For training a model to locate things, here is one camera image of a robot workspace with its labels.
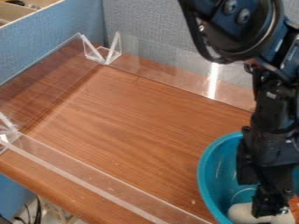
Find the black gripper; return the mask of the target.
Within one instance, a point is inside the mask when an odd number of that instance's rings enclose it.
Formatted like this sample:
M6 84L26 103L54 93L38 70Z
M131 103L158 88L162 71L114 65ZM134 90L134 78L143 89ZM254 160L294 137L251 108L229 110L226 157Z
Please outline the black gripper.
M270 133L245 126L238 144L238 183L259 182L253 197L255 218L287 214L295 196L294 166L299 164L299 132Z

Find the black blue robot arm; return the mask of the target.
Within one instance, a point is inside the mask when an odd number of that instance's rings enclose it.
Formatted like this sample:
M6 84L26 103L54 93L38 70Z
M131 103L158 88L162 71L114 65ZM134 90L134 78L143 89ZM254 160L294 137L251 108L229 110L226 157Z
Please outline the black blue robot arm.
M241 61L253 75L257 107L242 128L238 182L255 185L251 215L290 211L299 166L299 25L283 0L178 0L202 57Z

